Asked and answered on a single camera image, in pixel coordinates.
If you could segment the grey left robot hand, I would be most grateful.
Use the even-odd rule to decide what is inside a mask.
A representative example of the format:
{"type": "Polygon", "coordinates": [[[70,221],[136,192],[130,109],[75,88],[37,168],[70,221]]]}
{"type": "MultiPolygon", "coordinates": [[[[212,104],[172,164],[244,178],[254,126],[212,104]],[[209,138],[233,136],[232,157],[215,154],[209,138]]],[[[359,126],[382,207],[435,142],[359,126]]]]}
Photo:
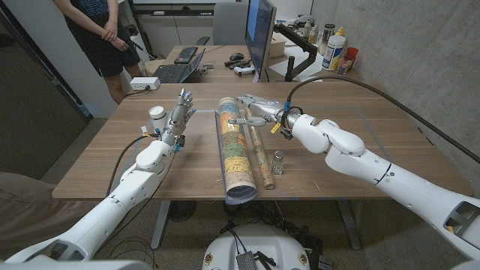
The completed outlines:
{"type": "Polygon", "coordinates": [[[183,134],[188,120],[196,112],[196,109],[192,108],[193,98],[191,96],[190,91],[182,88],[178,94],[177,104],[167,116],[161,133],[161,141],[169,146],[173,146],[176,139],[183,134]]]}

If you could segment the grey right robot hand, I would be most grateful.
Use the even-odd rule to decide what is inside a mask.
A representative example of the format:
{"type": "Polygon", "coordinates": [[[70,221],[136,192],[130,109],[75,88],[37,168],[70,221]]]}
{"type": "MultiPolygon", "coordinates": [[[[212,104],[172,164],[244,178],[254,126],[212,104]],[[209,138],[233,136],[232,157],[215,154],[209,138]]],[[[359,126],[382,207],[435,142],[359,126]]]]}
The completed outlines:
{"type": "Polygon", "coordinates": [[[300,117],[297,112],[292,110],[287,112],[284,109],[284,105],[276,100],[267,100],[252,94],[237,96],[236,100],[250,109],[252,116],[230,119],[228,121],[230,124],[261,127],[265,126],[267,122],[274,122],[290,130],[300,117]]]}

